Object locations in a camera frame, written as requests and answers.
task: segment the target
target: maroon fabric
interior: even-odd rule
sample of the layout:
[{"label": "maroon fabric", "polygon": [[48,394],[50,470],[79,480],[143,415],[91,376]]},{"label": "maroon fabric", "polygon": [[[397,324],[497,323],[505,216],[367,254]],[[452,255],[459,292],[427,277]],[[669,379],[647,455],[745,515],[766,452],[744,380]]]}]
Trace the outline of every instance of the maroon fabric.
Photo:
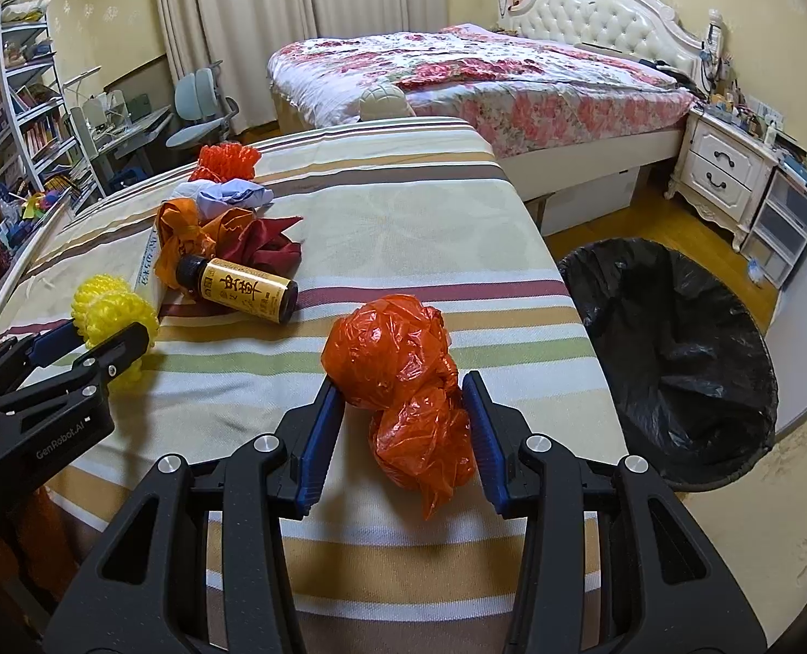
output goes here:
[{"label": "maroon fabric", "polygon": [[241,266],[288,277],[300,262],[300,243],[283,234],[302,217],[256,219],[239,238],[216,246],[216,257]]}]

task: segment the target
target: nightstand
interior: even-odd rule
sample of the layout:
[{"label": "nightstand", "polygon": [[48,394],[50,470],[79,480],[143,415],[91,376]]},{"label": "nightstand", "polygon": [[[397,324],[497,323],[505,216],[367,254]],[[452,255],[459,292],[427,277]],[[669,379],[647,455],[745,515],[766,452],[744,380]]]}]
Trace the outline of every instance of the nightstand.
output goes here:
[{"label": "nightstand", "polygon": [[733,233],[733,249],[739,253],[778,163],[776,153],[760,140],[692,111],[664,197],[678,191],[702,219]]}]

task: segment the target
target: drawer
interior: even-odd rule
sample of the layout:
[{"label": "drawer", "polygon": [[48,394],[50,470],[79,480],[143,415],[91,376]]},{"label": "drawer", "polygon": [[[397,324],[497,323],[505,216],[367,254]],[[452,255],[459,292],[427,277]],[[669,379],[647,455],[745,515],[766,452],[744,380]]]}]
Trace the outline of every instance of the drawer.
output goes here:
[{"label": "drawer", "polygon": [[682,178],[687,185],[712,201],[735,221],[743,218],[743,211],[749,202],[751,191],[730,174],[722,172],[712,162],[701,156],[689,155],[685,161]]},{"label": "drawer", "polygon": [[695,131],[691,151],[751,189],[751,175],[760,166],[760,157],[751,150],[701,123]]}]

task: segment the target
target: light blue chair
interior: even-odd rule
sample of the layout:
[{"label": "light blue chair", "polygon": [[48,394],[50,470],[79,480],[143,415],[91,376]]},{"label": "light blue chair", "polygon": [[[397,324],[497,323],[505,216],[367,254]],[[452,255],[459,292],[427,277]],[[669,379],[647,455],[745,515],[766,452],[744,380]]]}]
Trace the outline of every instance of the light blue chair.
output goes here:
[{"label": "light blue chair", "polygon": [[239,105],[233,98],[220,98],[213,70],[221,62],[208,69],[198,69],[184,76],[177,83],[173,102],[177,115],[183,120],[201,122],[182,128],[167,138],[171,150],[186,150],[210,141],[222,142],[231,134],[232,117],[239,113]]}]

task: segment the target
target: yellow mesh sponge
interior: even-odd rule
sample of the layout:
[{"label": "yellow mesh sponge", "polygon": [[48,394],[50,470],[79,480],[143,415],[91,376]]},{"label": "yellow mesh sponge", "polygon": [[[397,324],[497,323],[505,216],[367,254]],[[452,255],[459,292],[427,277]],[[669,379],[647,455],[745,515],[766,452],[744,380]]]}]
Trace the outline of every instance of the yellow mesh sponge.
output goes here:
[{"label": "yellow mesh sponge", "polygon": [[[158,336],[156,311],[136,294],[122,278],[112,275],[95,275],[76,289],[71,305],[74,324],[88,349],[93,349],[129,324],[139,322],[149,332],[149,349]],[[132,384],[140,378],[137,359],[114,379],[118,385]]]}]

